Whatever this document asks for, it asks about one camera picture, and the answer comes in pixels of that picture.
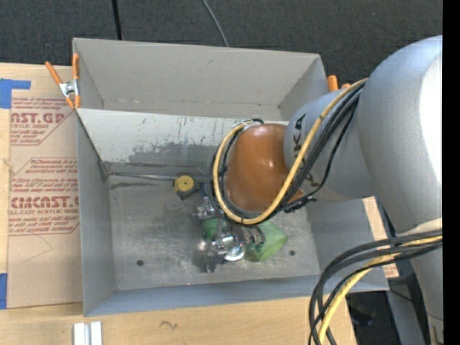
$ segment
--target gray carpet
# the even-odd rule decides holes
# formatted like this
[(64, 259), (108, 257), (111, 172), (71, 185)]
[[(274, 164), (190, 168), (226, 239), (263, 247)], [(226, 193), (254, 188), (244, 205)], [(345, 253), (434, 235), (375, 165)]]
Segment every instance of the gray carpet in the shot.
[[(357, 81), (411, 42), (442, 34), (443, 0), (207, 0), (233, 47), (321, 54)], [(200, 0), (119, 0), (124, 39), (223, 45)], [(67, 65), (72, 37), (116, 39), (109, 0), (0, 0), (0, 60)]]

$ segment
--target wire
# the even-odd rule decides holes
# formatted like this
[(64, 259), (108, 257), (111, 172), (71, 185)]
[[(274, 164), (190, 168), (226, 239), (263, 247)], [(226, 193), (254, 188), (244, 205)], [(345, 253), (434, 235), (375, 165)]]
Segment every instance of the wire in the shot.
[(222, 40), (225, 43), (225, 46), (230, 47), (229, 42), (227, 41), (227, 38), (225, 37), (224, 31), (222, 30), (221, 25), (219, 24), (219, 21), (217, 20), (217, 18), (214, 15), (213, 11), (209, 7), (208, 3), (206, 2), (206, 0), (201, 0), (201, 2), (205, 6), (206, 10), (208, 10), (209, 15), (211, 15), (211, 18), (213, 19), (214, 23), (216, 24), (217, 29), (218, 29), (219, 33), (221, 34)]
[[(337, 138), (336, 143), (335, 143), (335, 145), (333, 146), (333, 149), (332, 149), (332, 151), (331, 151), (331, 154), (329, 155), (328, 162), (327, 162), (327, 164), (326, 164), (326, 170), (325, 170), (325, 172), (324, 172), (323, 179), (322, 179), (322, 181), (320, 182), (319, 186), (318, 186), (313, 192), (310, 192), (309, 194), (306, 194), (306, 195), (300, 197), (299, 199), (297, 199), (296, 201), (294, 201), (294, 202), (292, 202), (292, 203), (289, 203), (289, 204), (286, 204), (286, 205), (282, 206), (282, 207), (280, 208), (281, 211), (284, 211), (284, 212), (291, 212), (291, 211), (294, 211), (294, 210), (296, 210), (296, 209), (299, 209), (300, 207), (303, 207), (307, 202), (313, 201), (313, 200), (314, 200), (314, 199), (313, 199), (313, 196), (314, 196), (314, 195), (324, 186), (324, 184), (326, 183), (326, 180), (327, 180), (327, 178), (328, 178), (328, 176), (329, 176), (329, 172), (331, 171), (332, 162), (334, 161), (334, 156), (336, 155), (337, 149), (339, 148), (339, 146), (340, 146), (340, 144), (341, 144), (341, 141), (342, 141), (342, 139), (344, 138), (344, 135), (345, 135), (345, 133), (346, 133), (346, 130), (348, 129), (348, 127), (349, 127), (349, 125), (350, 125), (350, 123), (351, 123), (351, 120), (353, 119), (353, 115), (354, 115), (354, 112), (355, 112), (355, 110), (356, 110), (357, 105), (358, 105), (357, 102), (354, 102), (354, 103), (351, 105), (351, 115), (350, 115), (350, 117), (348, 118), (348, 120), (346, 121), (346, 123), (345, 123), (344, 127), (342, 128), (342, 130), (340, 131), (339, 137)], [(316, 158), (318, 158), (318, 155), (319, 155), (320, 152), (317, 152), (318, 154), (315, 156), (315, 161), (316, 161)], [(303, 182), (303, 179), (305, 179), (305, 178), (299, 177), (299, 178), (298, 178), (298, 182), (302, 183), (302, 182)], [(293, 187), (291, 188), (291, 193), (292, 193), (293, 191), (297, 191), (295, 188), (296, 188), (295, 186), (293, 186)], [(292, 197), (288, 198), (287, 196), (285, 196), (283, 199), (285, 199), (285, 200), (290, 200), (291, 198), (292, 198)]]
[[(436, 242), (442, 240), (442, 237), (436, 237), (436, 238), (428, 238), (425, 239), (424, 241), (416, 241), (413, 243), (407, 243), (407, 245), (416, 245), (416, 244), (422, 244), (423, 242), (425, 243), (431, 243), (431, 242)], [(392, 258), (394, 258), (396, 255), (399, 255), (400, 253), (392, 253), (385, 255), (383, 257), (377, 257), (373, 259), (371, 262), (366, 264), (364, 267), (368, 267), (366, 270), (363, 270), (361, 272), (358, 272), (354, 274), (352, 277), (350, 277), (344, 284), (344, 286), (340, 289), (340, 291), (337, 293), (337, 295), (334, 297), (334, 299), (331, 301), (331, 304), (329, 306), (329, 309), (326, 311), (326, 314), (323, 318), (323, 321), (321, 323), (321, 327), (318, 332), (318, 337), (320, 339), (320, 342), (322, 343), (324, 340), (324, 336), (326, 335), (326, 329), (329, 327), (329, 324), (331, 322), (331, 319), (334, 315), (334, 313), (337, 310), (337, 307), (339, 306), (339, 303), (341, 302), (342, 299), (344, 299), (345, 295), (350, 291), (350, 289), (358, 282), (360, 281), (363, 276), (365, 276), (372, 268), (369, 266), (372, 266), (373, 264), (377, 264), (380, 262), (386, 262)]]
[(122, 41), (123, 34), (121, 33), (121, 22), (120, 22), (120, 14), (118, 12), (117, 0), (112, 0), (112, 9), (114, 11), (114, 18), (115, 18), (116, 37), (119, 41)]
[[(442, 239), (442, 231), (441, 230), (428, 231), (428, 232), (424, 232), (420, 234), (413, 234), (411, 236), (401, 236), (398, 238), (390, 238), (390, 239), (383, 239), (379, 241), (372, 241), (370, 243), (366, 243), (366, 244), (354, 247), (353, 249), (350, 249), (349, 251), (346, 251), (340, 254), (336, 259), (334, 259), (331, 263), (329, 263), (328, 266), (323, 271), (323, 274), (321, 275), (318, 281), (318, 284), (314, 288), (312, 295), (311, 295), (310, 308), (309, 308), (309, 321), (310, 321), (310, 328), (311, 328), (310, 340), (313, 339), (316, 344), (320, 344), (318, 334), (316, 332), (316, 324), (317, 322), (319, 322), (320, 319), (322, 319), (327, 307), (329, 306), (328, 303), (333, 299), (333, 296), (335, 295), (334, 293), (336, 292), (334, 290), (329, 296), (329, 299), (326, 302), (326, 304), (323, 305), (322, 303), (323, 286), (325, 285), (326, 281), (330, 277), (332, 277), (339, 270), (342, 270), (343, 268), (349, 265), (353, 265), (357, 262), (362, 262), (364, 260), (368, 260), (371, 258), (388, 256), (389, 254), (399, 254), (400, 256), (396, 257), (395, 260), (402, 260), (402, 259), (412, 258), (417, 254), (422, 254), (423, 249), (432, 249), (433, 244), (431, 243), (420, 244), (419, 241), (416, 247), (409, 246), (409, 244), (414, 244), (417, 240), (427, 239), (427, 238)], [(402, 245), (399, 245), (398, 247), (378, 249), (383, 246), (388, 246), (388, 244), (392, 246), (396, 244), (402, 244)], [(360, 270), (358, 270), (358, 272), (361, 272), (366, 269), (367, 268), (361, 268)], [(315, 319), (314, 312), (315, 312), (316, 302), (318, 302), (318, 309), (320, 310), (320, 313)], [(329, 341), (332, 344), (335, 344), (334, 338), (332, 334), (330, 333), (330, 331), (327, 330), (326, 333), (328, 334)]]
[[(374, 268), (374, 267), (381, 267), (381, 266), (384, 266), (384, 265), (389, 265), (389, 264), (392, 264), (392, 263), (396, 263), (398, 261), (401, 261), (401, 260), (407, 260), (407, 259), (412, 259), (412, 258), (416, 258), (416, 257), (419, 257), (423, 254), (427, 254), (429, 252), (432, 252), (433, 250), (436, 250), (438, 248), (440, 248), (442, 246), (442, 242), (439, 242), (439, 243), (435, 243), (435, 244), (430, 244), (428, 245), (428, 247), (426, 248), (422, 248), (416, 252), (413, 252), (413, 253), (409, 253), (409, 254), (401, 254), (399, 256), (396, 256), (394, 258), (391, 258), (391, 259), (388, 259), (387, 261), (384, 261), (384, 262), (380, 262), (380, 263), (374, 263), (368, 267), (362, 267), (360, 268), (359, 270), (357, 271), (354, 271), (353, 273), (351, 273), (350, 275), (346, 276), (339, 284), (337, 284), (337, 286), (331, 291), (331, 294), (329, 295), (328, 297), (328, 300), (326, 301), (326, 303), (324, 304), (324, 307), (321, 309), (320, 313), (318, 314), (318, 316), (316, 317), (316, 319), (312, 320), (310, 319), (310, 328), (311, 328), (311, 332), (310, 332), (310, 336), (309, 336), (309, 339), (308, 339), (308, 344), (310, 345), (311, 343), (311, 339), (313, 339), (315, 341), (316, 344), (321, 344), (320, 341), (319, 341), (319, 338), (318, 338), (318, 333), (316, 332), (315, 330), (315, 327), (316, 325), (319, 323), (319, 321), (322, 319), (324, 313), (326, 312), (327, 308), (329, 307), (329, 305), (331, 304), (331, 301), (336, 297), (336, 294), (337, 292), (340, 290), (340, 288), (344, 285), (344, 283), (349, 280), (351, 277), (353, 277), (355, 274), (357, 273), (360, 273), (364, 270), (368, 270), (369, 268)], [(330, 333), (330, 337), (329, 337), (329, 341), (331, 342), (331, 344), (335, 344), (336, 342), (334, 341), (334, 338), (333, 336), (331, 335)]]
[(313, 168), (316, 160), (318, 159), (320, 153), (323, 151), (324, 146), (326, 145), (327, 141), (331, 138), (332, 134), (335, 132), (343, 118), (350, 112), (353, 111), (354, 104), (357, 104), (362, 92), (362, 87), (364, 83), (360, 86), (356, 87), (355, 90), (349, 93), (345, 99), (337, 105), (336, 109), (330, 116), (328, 123), (325, 125), (324, 130), (321, 132), (321, 135), (318, 141), (313, 145), (310, 154), (305, 161), (304, 166), (300, 169), (300, 172), (293, 182), (290, 190), (286, 193), (286, 196), (283, 198), (282, 206), (288, 204), (288, 201), (292, 199), (292, 197), (297, 193), (300, 189), (303, 181), (307, 178), (308, 173)]
[(218, 204), (224, 211), (224, 213), (232, 220), (239, 222), (241, 224), (245, 225), (253, 225), (253, 224), (258, 224), (259, 222), (263, 222), (266, 218), (271, 216), (272, 212), (278, 207), (280, 204), (282, 198), (285, 196), (286, 192), (288, 191), (291, 182), (293, 181), (293, 178), (296, 174), (296, 172), (300, 168), (300, 164), (303, 161), (303, 157), (305, 156), (305, 153), (307, 152), (307, 149), (310, 147), (311, 142), (313, 141), (313, 137), (315, 136), (316, 132), (319, 129), (319, 126), (323, 122), (324, 118), (329, 114), (329, 112), (332, 111), (334, 106), (342, 100), (345, 96), (347, 96), (351, 91), (353, 91), (356, 87), (360, 86), (363, 82), (365, 82), (366, 79), (360, 80), (353, 84), (352, 86), (348, 87), (345, 91), (341, 92), (320, 114), (320, 116), (316, 119), (315, 123), (311, 127), (311, 130), (309, 131), (307, 137), (305, 138), (304, 143), (302, 144), (302, 147), (300, 148), (298, 156), (295, 158), (294, 164), (290, 169), (290, 172), (287, 174), (286, 180), (283, 183), (280, 191), (278, 192), (276, 198), (274, 201), (270, 204), (267, 210), (263, 212), (262, 214), (258, 215), (257, 217), (254, 218), (243, 218), (241, 216), (237, 216), (235, 213), (233, 213), (229, 207), (226, 205), (222, 198), (221, 191), (219, 189), (219, 164), (220, 164), (220, 159), (222, 156), (222, 152), (224, 151), (224, 148), (226, 146), (226, 143), (228, 142), (229, 139), (233, 137), (233, 135), (240, 130), (242, 130), (247, 123), (240, 124), (239, 126), (233, 128), (230, 133), (226, 135), (224, 140), (222, 141), (221, 145), (219, 146), (217, 153), (216, 153), (216, 159), (214, 160), (213, 163), (213, 183), (214, 183), (214, 193), (216, 194), (216, 198), (218, 201)]
[[(379, 241), (371, 241), (370, 243), (362, 244), (357, 247), (354, 247), (352, 249), (349, 249), (348, 251), (340, 254), (338, 257), (333, 259), (332, 262), (328, 264), (328, 266), (325, 268), (323, 271), (316, 287), (314, 288), (312, 294), (311, 294), (311, 300), (310, 300), (310, 308), (309, 308), (309, 318), (310, 318), (310, 327), (312, 328), (312, 334), (313, 338), (315, 339), (315, 342), (318, 343), (318, 338), (316, 335), (316, 330), (314, 329), (314, 326), (312, 325), (314, 321), (314, 312), (315, 312), (315, 304), (316, 301), (318, 302), (318, 309), (321, 310), (320, 315), (322, 316), (323, 314), (323, 286), (325, 285), (326, 281), (331, 278), (335, 273), (338, 271), (342, 270), (345, 267), (348, 267), (349, 265), (353, 265), (358, 262), (362, 262), (367, 259), (375, 258), (382, 256), (384, 254), (388, 254), (390, 252), (395, 252), (395, 247), (386, 249), (380, 249), (388, 245), (395, 246), (396, 244), (404, 244), (407, 242), (411, 242), (414, 239), (424, 239), (428, 237), (434, 237), (434, 236), (441, 236), (442, 231), (429, 231), (429, 232), (424, 232), (420, 234), (414, 234), (411, 236), (400, 236), (397, 238), (389, 238), (389, 239), (382, 239)], [(398, 252), (403, 252), (404, 250), (409, 249), (408, 247), (402, 247), (402, 250), (399, 249)], [(332, 344), (335, 344), (334, 339), (332, 338), (332, 335), (328, 336), (330, 339), (330, 342)]]

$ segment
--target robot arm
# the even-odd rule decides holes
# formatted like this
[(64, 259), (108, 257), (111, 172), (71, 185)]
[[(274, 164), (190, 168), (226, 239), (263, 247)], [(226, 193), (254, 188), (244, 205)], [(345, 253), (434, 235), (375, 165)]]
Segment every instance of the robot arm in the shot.
[[(287, 128), (242, 125), (231, 140), (225, 188), (216, 177), (219, 160), (214, 163), (214, 190), (223, 191), (219, 207), (250, 225), (313, 196), (379, 196), (398, 234), (427, 223), (441, 228), (441, 86), (442, 37), (432, 37), (391, 55), (345, 95), (306, 103)], [(263, 175), (270, 177), (262, 185)], [(412, 264), (429, 323), (443, 341), (442, 249)]]

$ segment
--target wooden board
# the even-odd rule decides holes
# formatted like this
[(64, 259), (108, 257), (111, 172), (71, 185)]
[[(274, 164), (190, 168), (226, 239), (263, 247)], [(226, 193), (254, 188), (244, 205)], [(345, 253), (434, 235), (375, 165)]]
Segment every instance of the wooden board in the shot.
[[(306, 344), (308, 303), (296, 298), (92, 318), (81, 315), (81, 304), (10, 309), (0, 311), (0, 339), (3, 344), (71, 344), (74, 323), (101, 321), (104, 345)], [(345, 302), (331, 330), (340, 345), (356, 344)]]

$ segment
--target black cord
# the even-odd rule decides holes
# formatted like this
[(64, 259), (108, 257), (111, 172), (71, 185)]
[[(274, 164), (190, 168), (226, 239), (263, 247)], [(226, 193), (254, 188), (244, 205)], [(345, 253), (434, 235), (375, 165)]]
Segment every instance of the black cord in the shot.
[(341, 142), (342, 142), (342, 139), (344, 138), (344, 135), (346, 133), (346, 130), (348, 129), (350, 123), (351, 123), (351, 120), (353, 119), (353, 115), (354, 115), (354, 112), (357, 108), (357, 105), (358, 103), (357, 102), (354, 102), (352, 105), (351, 105), (351, 115), (350, 117), (348, 118), (348, 120), (346, 121), (344, 127), (342, 128), (342, 130), (340, 131), (340, 134), (339, 134), (339, 137), (337, 138), (336, 140), (336, 143), (335, 145), (333, 146), (333, 149), (331, 151), (331, 154), (329, 155), (329, 159), (328, 159), (328, 163), (326, 164), (326, 170), (324, 172), (324, 176), (323, 176), (323, 179), (322, 181), (320, 182), (319, 186), (313, 191), (313, 192), (310, 192), (309, 194), (307, 195), (304, 195), (303, 197), (297, 199), (296, 201), (292, 202), (292, 203), (289, 203), (285, 206), (281, 206), (280, 207), (280, 210), (281, 211), (284, 211), (284, 212), (292, 212), (296, 209), (299, 209), (300, 207), (303, 207), (307, 202), (309, 201), (314, 201), (314, 198), (313, 196), (324, 186), (324, 184), (326, 183), (326, 180), (329, 176), (329, 172), (331, 171), (331, 167), (332, 167), (332, 162), (334, 161), (334, 156), (336, 155), (336, 152), (337, 152), (337, 149), (339, 148)]
[(353, 115), (354, 115), (354, 112), (357, 109), (357, 106), (358, 106), (358, 103), (353, 104), (353, 109), (351, 110), (351, 115), (350, 115), (349, 119), (346, 121), (346, 123), (344, 125), (344, 128), (341, 130), (339, 138), (337, 139), (337, 142), (333, 146), (333, 149), (331, 151), (331, 155), (329, 156), (329, 159), (328, 159), (326, 170), (324, 171), (323, 179), (322, 179), (321, 183), (319, 184), (319, 186), (313, 192), (308, 194), (308, 196), (310, 198), (312, 196), (314, 196), (324, 186), (324, 184), (326, 183), (326, 180), (327, 180), (327, 178), (329, 176), (329, 173), (331, 171), (332, 162), (334, 161), (334, 156), (336, 155), (337, 149), (339, 148), (339, 146), (341, 144), (341, 141), (344, 138), (345, 132), (348, 129), (348, 127), (349, 127), (349, 125), (351, 123), (351, 120), (353, 119)]
[(118, 12), (118, 1), (112, 0), (112, 9), (114, 10), (114, 18), (115, 18), (115, 28), (116, 28), (116, 37), (118, 40), (123, 40), (123, 34), (121, 33), (121, 22), (120, 22), (120, 15)]
[(201, 2), (205, 6), (206, 10), (208, 10), (209, 15), (211, 15), (211, 18), (213, 19), (214, 23), (216, 24), (217, 29), (218, 29), (219, 33), (221, 34), (222, 40), (225, 43), (225, 46), (230, 47), (229, 42), (227, 41), (227, 38), (225, 37), (224, 31), (222, 30), (221, 25), (219, 24), (219, 21), (217, 20), (217, 18), (214, 15), (213, 11), (209, 7), (208, 3), (206, 2), (206, 0), (201, 0)]
[[(385, 250), (378, 250), (378, 251), (373, 251), (373, 252), (368, 252), (361, 254), (359, 256), (356, 256), (355, 254), (365, 252), (370, 249), (378, 248), (378, 247), (383, 247), (385, 245), (391, 244), (403, 244), (407, 242), (411, 242), (416, 239), (424, 239), (428, 237), (436, 237), (436, 236), (442, 236), (442, 231), (436, 231), (436, 232), (426, 232), (426, 233), (421, 233), (421, 234), (413, 234), (411, 236), (401, 236), (398, 238), (391, 238), (391, 239), (383, 239), (381, 241), (372, 241), (367, 244), (363, 244), (361, 246), (354, 247), (353, 249), (350, 249), (349, 251), (346, 251), (342, 254), (340, 254), (336, 259), (334, 259), (323, 271), (323, 274), (321, 275), (318, 284), (316, 285), (315, 289), (313, 290), (312, 296), (311, 296), (311, 302), (310, 302), (310, 309), (309, 309), (309, 316), (310, 316), (310, 322), (313, 322), (314, 319), (314, 310), (315, 310), (315, 302), (318, 301), (318, 308), (322, 309), (323, 303), (322, 303), (322, 296), (323, 296), (323, 286), (325, 285), (326, 281), (336, 272), (339, 270), (355, 264), (357, 262), (361, 262), (362, 260), (365, 259), (370, 259), (370, 258), (375, 258), (378, 256), (381, 256), (383, 254), (389, 254), (389, 253), (395, 253), (395, 252), (409, 252), (413, 249), (400, 249), (400, 247), (396, 248), (391, 248), (391, 249), (385, 249)], [(328, 330), (327, 332), (328, 338), (332, 337), (330, 331)]]
[(307, 178), (308, 173), (313, 168), (316, 160), (318, 159), (320, 153), (323, 151), (324, 146), (327, 141), (331, 138), (334, 131), (337, 129), (344, 117), (353, 110), (353, 105), (357, 103), (359, 97), (361, 96), (361, 91), (364, 86), (364, 83), (355, 88), (350, 92), (342, 101), (336, 105), (333, 110), (332, 115), (329, 117), (327, 124), (325, 125), (323, 131), (321, 132), (318, 141), (313, 145), (310, 154), (305, 161), (304, 166), (300, 169), (298, 175), (293, 181), (292, 186), (287, 191), (285, 197), (281, 201), (281, 206), (286, 206), (288, 201), (297, 193), (300, 189), (303, 181)]
[[(343, 287), (345, 282), (348, 281), (350, 278), (352, 278), (353, 276), (355, 276), (356, 274), (358, 274), (358, 273), (360, 273), (362, 271), (369, 270), (369, 269), (372, 269), (372, 268), (375, 268), (375, 267), (381, 267), (381, 266), (385, 266), (385, 265), (390, 265), (392, 263), (396, 263), (396, 262), (402, 261), (402, 260), (416, 258), (416, 257), (419, 257), (419, 256), (421, 256), (423, 254), (427, 254), (427, 253), (432, 252), (432, 251), (434, 251), (436, 249), (439, 249), (441, 247), (442, 247), (442, 241), (439, 241), (439, 242), (436, 242), (436, 243), (431, 243), (431, 244), (428, 244), (428, 247), (425, 247), (425, 248), (422, 248), (422, 249), (417, 249), (413, 253), (401, 254), (399, 256), (393, 257), (392, 259), (389, 259), (389, 260), (384, 261), (384, 262), (370, 264), (369, 266), (362, 267), (359, 270), (356, 270), (353, 273), (347, 275), (331, 291), (331, 294), (329, 295), (328, 300), (321, 307), (320, 313), (316, 316), (316, 318), (313, 319), (311, 313), (309, 313), (309, 317), (310, 317), (309, 318), (309, 321), (310, 321), (310, 336), (308, 338), (308, 343), (310, 344), (311, 339), (313, 339), (315, 341), (315, 344), (321, 344), (320, 341), (319, 341), (319, 338), (318, 338), (318, 332), (316, 331), (316, 326), (318, 325), (318, 322), (324, 317), (324, 314), (326, 313), (328, 307), (332, 303), (332, 300), (335, 298), (335, 296), (338, 293), (338, 291), (340, 290), (340, 288)], [(321, 297), (318, 296), (318, 297), (314, 297), (314, 298), (312, 296), (312, 298), (310, 300), (310, 308), (312, 307), (312, 302), (313, 302), (313, 309), (315, 307), (315, 303), (314, 303), (315, 301), (318, 301), (318, 304), (319, 304), (319, 300), (318, 300), (319, 298), (322, 298), (322, 296)], [(329, 341), (331, 342), (331, 344), (335, 344), (335, 340), (334, 340), (334, 338), (332, 336), (332, 333), (329, 331), (329, 329), (328, 329), (328, 332), (330, 334), (330, 336), (328, 336)]]

